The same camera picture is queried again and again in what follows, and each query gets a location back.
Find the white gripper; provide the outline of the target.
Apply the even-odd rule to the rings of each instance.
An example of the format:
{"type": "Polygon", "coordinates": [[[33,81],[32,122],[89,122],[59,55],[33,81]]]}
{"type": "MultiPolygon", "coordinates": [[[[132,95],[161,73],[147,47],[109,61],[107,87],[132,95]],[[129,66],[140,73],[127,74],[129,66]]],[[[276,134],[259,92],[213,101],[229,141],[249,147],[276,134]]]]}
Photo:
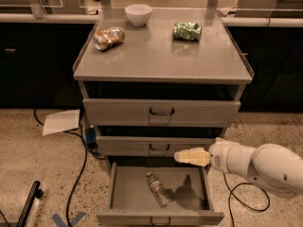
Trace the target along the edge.
{"type": "Polygon", "coordinates": [[[174,160],[178,163],[195,166],[207,166],[211,164],[215,169],[223,173],[229,173],[228,154],[230,149],[238,145],[239,143],[217,137],[215,142],[209,147],[208,152],[203,148],[184,149],[174,153],[174,160]]]}

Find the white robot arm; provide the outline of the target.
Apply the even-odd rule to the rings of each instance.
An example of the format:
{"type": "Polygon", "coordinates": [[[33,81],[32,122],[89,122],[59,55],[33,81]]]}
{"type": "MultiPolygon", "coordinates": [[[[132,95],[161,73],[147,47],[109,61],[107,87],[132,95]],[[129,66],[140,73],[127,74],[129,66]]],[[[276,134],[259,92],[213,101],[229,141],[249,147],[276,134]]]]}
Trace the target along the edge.
{"type": "Polygon", "coordinates": [[[197,147],[176,151],[174,160],[194,166],[211,165],[281,198],[303,194],[303,159],[277,144],[254,148],[217,138],[208,150],[197,147]]]}

